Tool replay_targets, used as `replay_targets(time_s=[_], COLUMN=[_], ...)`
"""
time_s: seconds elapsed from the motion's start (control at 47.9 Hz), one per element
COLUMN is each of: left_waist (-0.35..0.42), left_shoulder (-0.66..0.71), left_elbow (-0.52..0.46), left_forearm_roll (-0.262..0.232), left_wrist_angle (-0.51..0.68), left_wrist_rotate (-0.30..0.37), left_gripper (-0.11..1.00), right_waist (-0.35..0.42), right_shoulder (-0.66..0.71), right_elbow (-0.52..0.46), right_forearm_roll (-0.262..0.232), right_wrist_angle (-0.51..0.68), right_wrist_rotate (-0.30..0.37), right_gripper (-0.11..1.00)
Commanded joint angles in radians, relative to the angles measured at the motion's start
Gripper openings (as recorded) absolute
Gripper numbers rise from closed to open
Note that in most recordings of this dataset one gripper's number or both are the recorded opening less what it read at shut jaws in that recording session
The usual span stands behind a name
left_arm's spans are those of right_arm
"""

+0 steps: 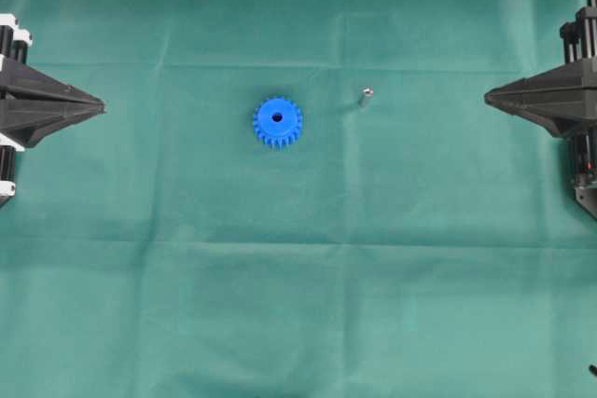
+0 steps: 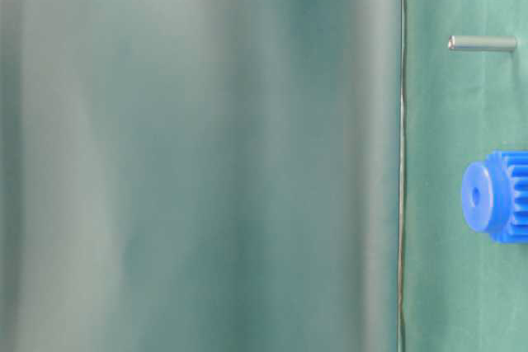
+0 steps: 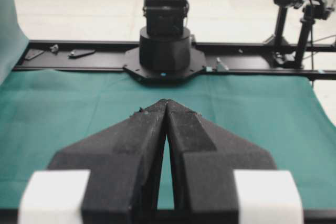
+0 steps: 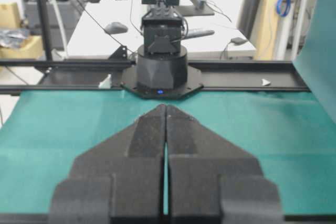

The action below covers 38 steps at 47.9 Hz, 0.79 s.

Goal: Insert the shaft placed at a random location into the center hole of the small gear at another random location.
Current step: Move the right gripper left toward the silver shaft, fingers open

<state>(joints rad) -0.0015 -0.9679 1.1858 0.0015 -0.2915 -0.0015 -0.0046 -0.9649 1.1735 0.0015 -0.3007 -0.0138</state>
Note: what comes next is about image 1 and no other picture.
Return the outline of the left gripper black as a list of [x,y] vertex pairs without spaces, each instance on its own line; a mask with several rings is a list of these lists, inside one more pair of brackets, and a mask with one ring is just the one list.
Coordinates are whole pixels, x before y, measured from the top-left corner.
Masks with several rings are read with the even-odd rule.
[[[11,13],[1,14],[1,195],[16,193],[16,156],[46,136],[104,113],[104,102],[24,64],[31,33]],[[5,62],[13,59],[17,62]]]

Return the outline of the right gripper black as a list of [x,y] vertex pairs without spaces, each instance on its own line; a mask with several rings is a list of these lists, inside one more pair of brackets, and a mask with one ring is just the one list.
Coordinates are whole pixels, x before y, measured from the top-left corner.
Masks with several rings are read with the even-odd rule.
[[566,138],[575,200],[596,218],[596,102],[542,103],[596,90],[596,9],[583,7],[560,29],[564,62],[555,69],[521,78],[484,95],[486,104]]

